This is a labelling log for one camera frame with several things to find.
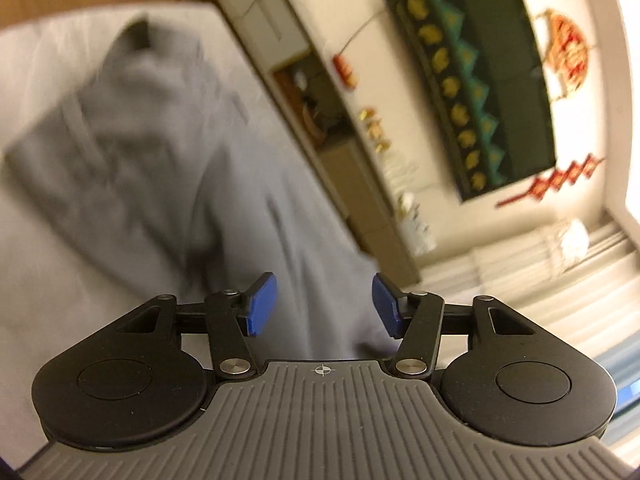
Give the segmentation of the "grey trousers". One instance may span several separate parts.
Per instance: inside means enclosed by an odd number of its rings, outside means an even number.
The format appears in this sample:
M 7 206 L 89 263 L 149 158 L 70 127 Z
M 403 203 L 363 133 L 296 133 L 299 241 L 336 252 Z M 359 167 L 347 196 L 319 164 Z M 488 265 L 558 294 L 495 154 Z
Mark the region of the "grey trousers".
M 197 302 L 272 273 L 278 302 L 254 341 L 258 359 L 397 349 L 372 304 L 375 262 L 299 154 L 264 139 L 188 32 L 131 23 L 6 163 L 62 237 L 143 297 Z

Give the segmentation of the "white storage box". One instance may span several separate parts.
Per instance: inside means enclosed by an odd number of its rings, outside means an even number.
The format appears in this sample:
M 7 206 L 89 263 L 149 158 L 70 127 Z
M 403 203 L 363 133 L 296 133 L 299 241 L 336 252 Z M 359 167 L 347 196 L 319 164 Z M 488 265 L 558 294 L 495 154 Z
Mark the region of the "white storage box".
M 430 227 L 420 218 L 420 214 L 405 214 L 399 220 L 401 236 L 414 258 L 421 258 L 432 252 L 437 243 Z

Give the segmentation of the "glass cups set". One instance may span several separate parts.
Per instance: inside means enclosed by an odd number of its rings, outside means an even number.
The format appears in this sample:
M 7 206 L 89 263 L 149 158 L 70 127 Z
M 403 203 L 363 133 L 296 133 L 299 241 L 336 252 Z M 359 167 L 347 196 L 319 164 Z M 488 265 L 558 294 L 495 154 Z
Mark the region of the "glass cups set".
M 388 187 L 398 195 L 413 187 L 418 167 L 403 154 L 389 150 L 383 154 L 382 170 Z

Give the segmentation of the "white lace curtain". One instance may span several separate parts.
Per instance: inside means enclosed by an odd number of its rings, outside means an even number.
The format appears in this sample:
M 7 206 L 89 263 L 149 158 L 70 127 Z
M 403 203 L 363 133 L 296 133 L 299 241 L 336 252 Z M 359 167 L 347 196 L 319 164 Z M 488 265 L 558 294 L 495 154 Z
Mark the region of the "white lace curtain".
M 587 356 L 596 358 L 639 330 L 639 251 L 607 221 L 543 226 L 429 264 L 415 289 L 450 304 L 491 296 Z

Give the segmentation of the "red Chinese knot ornament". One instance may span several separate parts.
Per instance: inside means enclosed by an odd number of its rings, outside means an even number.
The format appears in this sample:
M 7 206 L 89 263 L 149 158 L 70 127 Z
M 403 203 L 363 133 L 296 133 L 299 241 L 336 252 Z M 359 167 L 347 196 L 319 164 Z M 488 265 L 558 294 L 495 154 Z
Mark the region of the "red Chinese knot ornament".
M 604 157 L 589 153 L 582 162 L 573 160 L 565 169 L 554 168 L 548 176 L 534 177 L 525 192 L 500 200 L 496 203 L 496 208 L 510 206 L 528 198 L 541 202 L 549 192 L 559 193 L 566 184 L 575 185 L 580 178 L 591 179 L 604 161 Z

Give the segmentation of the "gold incense burner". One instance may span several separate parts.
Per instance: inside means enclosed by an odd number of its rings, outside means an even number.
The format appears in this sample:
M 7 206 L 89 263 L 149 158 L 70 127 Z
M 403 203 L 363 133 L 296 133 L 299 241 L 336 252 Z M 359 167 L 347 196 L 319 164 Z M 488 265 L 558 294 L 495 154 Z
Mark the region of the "gold incense burner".
M 370 139 L 378 141 L 384 138 L 385 133 L 379 119 L 371 120 L 367 124 L 367 132 Z

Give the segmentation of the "red fruit plate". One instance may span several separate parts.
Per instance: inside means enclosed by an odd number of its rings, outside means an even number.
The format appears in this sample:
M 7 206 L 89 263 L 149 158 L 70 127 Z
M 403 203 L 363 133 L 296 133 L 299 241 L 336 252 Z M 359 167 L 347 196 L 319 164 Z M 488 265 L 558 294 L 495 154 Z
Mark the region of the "red fruit plate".
M 332 63 L 344 87 L 350 91 L 355 90 L 358 86 L 358 77 L 344 55 L 337 53 L 332 58 Z

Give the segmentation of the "long grey TV cabinet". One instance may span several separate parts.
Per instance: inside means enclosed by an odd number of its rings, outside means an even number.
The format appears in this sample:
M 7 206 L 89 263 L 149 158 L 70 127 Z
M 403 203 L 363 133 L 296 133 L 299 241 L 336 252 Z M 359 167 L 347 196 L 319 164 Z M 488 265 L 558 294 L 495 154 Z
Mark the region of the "long grey TV cabinet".
M 358 245 L 400 286 L 420 273 L 366 128 L 296 0 L 215 0 Z

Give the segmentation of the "wall-mounted television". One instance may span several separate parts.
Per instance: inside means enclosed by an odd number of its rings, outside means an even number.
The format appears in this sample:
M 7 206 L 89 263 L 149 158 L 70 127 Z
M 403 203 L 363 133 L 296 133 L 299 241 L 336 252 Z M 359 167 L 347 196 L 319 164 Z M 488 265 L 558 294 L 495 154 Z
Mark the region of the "wall-mounted television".
M 434 110 L 462 200 L 556 164 L 524 0 L 384 0 Z

